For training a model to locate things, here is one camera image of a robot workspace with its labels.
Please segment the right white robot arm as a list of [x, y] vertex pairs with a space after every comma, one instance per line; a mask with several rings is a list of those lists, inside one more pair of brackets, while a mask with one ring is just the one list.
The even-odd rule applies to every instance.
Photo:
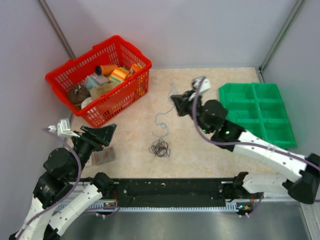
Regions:
[[294, 154], [226, 119], [227, 110], [217, 100], [202, 103], [193, 90], [170, 96], [180, 117], [189, 115], [199, 135], [208, 143], [232, 153], [254, 158], [278, 174], [262, 176], [241, 172], [233, 192], [239, 198], [250, 193], [287, 192], [294, 200], [313, 204], [320, 186], [320, 157]]

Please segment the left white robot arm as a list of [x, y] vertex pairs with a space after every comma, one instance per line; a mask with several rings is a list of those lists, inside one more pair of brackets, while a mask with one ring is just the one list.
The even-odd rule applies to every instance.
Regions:
[[87, 187], [61, 212], [55, 209], [75, 190], [82, 171], [93, 152], [108, 147], [117, 129], [116, 124], [100, 128], [82, 126], [72, 131], [69, 121], [62, 119], [43, 131], [64, 142], [72, 140], [73, 146], [54, 149], [44, 162], [42, 174], [33, 190], [29, 212], [19, 231], [11, 234], [11, 240], [58, 240], [71, 223], [95, 201], [109, 198], [114, 191], [113, 180], [105, 173], [97, 173]]

